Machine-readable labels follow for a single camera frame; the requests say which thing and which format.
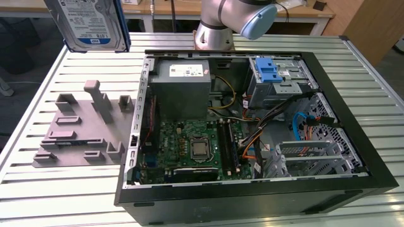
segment wooden desk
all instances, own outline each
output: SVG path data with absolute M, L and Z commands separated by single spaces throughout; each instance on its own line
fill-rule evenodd
M 155 19 L 171 19 L 171 3 L 155 0 Z M 309 6 L 299 6 L 289 9 L 289 22 L 313 23 L 311 35 L 321 35 L 323 30 L 335 13 L 325 7 L 324 11 L 312 8 L 315 0 L 309 0 Z M 123 5 L 127 19 L 141 19 L 147 32 L 153 32 L 151 16 L 151 0 L 143 0 L 140 5 Z M 176 15 L 179 20 L 200 20 L 201 0 L 176 0 Z M 0 0 L 0 17 L 51 17 L 43 0 Z M 285 21 L 285 11 L 277 14 L 276 22 Z

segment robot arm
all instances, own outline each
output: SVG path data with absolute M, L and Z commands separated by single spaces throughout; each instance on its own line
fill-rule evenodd
M 203 0 L 195 43 L 199 50 L 229 50 L 232 31 L 249 40 L 260 38 L 276 17 L 272 0 Z

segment metal table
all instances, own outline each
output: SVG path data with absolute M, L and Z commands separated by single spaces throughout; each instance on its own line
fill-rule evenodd
M 137 95 L 145 49 L 192 49 L 192 34 L 131 34 L 129 53 L 69 53 L 64 48 L 0 155 L 1 226 L 137 226 L 113 206 L 119 166 L 31 167 L 53 119 L 59 93 L 91 99 L 88 79 L 101 81 L 109 99 Z M 237 50 L 315 52 L 399 184 L 404 184 L 404 102 L 353 47 L 339 37 L 235 36 Z M 244 219 L 187 226 L 403 226 L 404 187 L 312 216 Z

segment cable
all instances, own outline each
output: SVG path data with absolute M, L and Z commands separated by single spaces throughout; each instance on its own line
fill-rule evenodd
M 312 132 L 313 132 L 313 127 L 309 126 L 309 140 L 311 140 Z
M 253 156 L 247 156 L 247 151 L 248 151 L 248 148 L 251 147 L 251 145 L 253 144 L 255 140 L 261 136 L 261 134 L 263 134 L 263 131 L 257 134 L 257 136 L 252 139 L 252 141 L 247 145 L 244 152 L 243 152 L 243 156 L 241 156 L 243 158 L 255 158 Z
M 155 0 L 151 0 L 151 14 L 152 14 L 152 29 L 153 30 L 155 30 L 155 8 L 156 8 Z
M 171 14 L 172 14 L 172 32 L 176 33 L 177 32 L 177 28 L 176 28 L 176 6 L 175 6 L 175 0 L 171 0 Z
M 32 81 L 21 81 L 21 82 L 8 82 L 7 84 L 43 84 L 43 83 L 32 82 Z
M 229 104 L 227 104 L 227 105 L 224 105 L 224 106 L 216 106 L 216 107 L 212 107 L 212 106 L 209 106 L 208 107 L 208 109 L 209 110 L 212 110 L 212 109 L 225 109 L 225 108 L 228 108 L 228 107 L 231 107 L 231 105 L 235 103 L 235 101 L 236 101 L 236 92 L 235 92 L 235 89 L 233 89 L 233 87 L 232 87 L 232 85 L 228 83 L 228 81 L 223 78 L 223 77 L 220 77 L 220 76 L 216 76 L 219 79 L 221 79 L 221 81 L 228 85 L 228 87 L 232 89 L 232 92 L 233 92 L 233 100 L 229 102 Z
M 280 4 L 277 1 L 275 1 L 275 3 L 284 8 L 284 10 L 285 10 L 285 22 L 289 23 L 289 11 L 288 11 L 287 7 L 283 4 Z
M 0 132 L 0 136 L 7 136 L 7 137 L 11 137 L 12 134 L 11 133 L 5 133 L 5 132 Z
M 295 138 L 296 140 L 300 140 L 300 136 L 299 136 L 299 132 L 297 132 L 297 117 L 301 116 L 304 119 L 307 119 L 307 115 L 301 112 L 297 112 L 293 116 L 293 120 L 292 120 L 292 128 L 293 128 L 293 134 L 295 134 Z
M 268 144 L 268 146 L 265 146 L 265 144 L 263 143 L 263 141 L 261 141 L 261 140 L 260 140 L 260 143 L 261 143 L 261 145 L 265 147 L 265 149 L 267 149 L 268 151 L 271 151 L 269 144 Z
M 245 119 L 241 119 L 241 118 L 237 118 L 237 117 L 224 116 L 224 115 L 221 115 L 215 109 L 211 109 L 211 111 L 212 111 L 212 113 L 213 113 L 217 117 L 229 118 L 229 119 L 236 119 L 236 120 L 243 121 L 243 122 L 252 122 L 252 120 L 245 120 Z

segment sticker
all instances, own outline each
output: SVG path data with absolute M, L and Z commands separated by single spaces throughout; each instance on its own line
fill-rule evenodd
M 280 76 L 291 76 L 288 70 L 287 70 L 287 71 L 279 71 L 277 74 L 279 74 Z
M 171 65 L 171 77 L 203 77 L 203 65 Z
M 256 171 L 257 171 L 259 173 L 261 173 L 261 166 L 259 165 L 259 163 L 255 163 L 255 164 L 253 164 L 253 168 L 256 169 Z
M 56 142 L 56 145 L 71 145 L 71 142 L 60 142 L 60 143 Z
M 124 10 L 124 13 L 141 13 L 140 10 Z
M 85 44 L 107 44 L 111 35 L 96 0 L 59 0 L 75 37 Z
M 245 109 L 248 109 L 248 101 L 247 101 L 247 100 L 243 100 L 243 107 L 244 107 Z
M 333 16 L 329 15 L 329 14 L 319 14 L 319 17 L 329 17 L 329 18 L 332 18 Z

